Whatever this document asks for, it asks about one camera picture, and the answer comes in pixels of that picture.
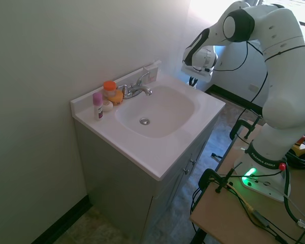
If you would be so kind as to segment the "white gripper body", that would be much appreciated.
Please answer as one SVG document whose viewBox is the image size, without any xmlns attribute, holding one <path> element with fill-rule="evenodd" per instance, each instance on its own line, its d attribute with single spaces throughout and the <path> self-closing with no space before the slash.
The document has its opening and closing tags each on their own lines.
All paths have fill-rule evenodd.
<svg viewBox="0 0 305 244">
<path fill-rule="evenodd" d="M 214 70 L 213 68 L 211 69 L 202 68 L 201 70 L 198 70 L 195 67 L 187 66 L 184 62 L 182 62 L 182 67 L 181 67 L 181 71 L 186 75 L 204 82 L 211 81 L 213 70 Z"/>
</svg>

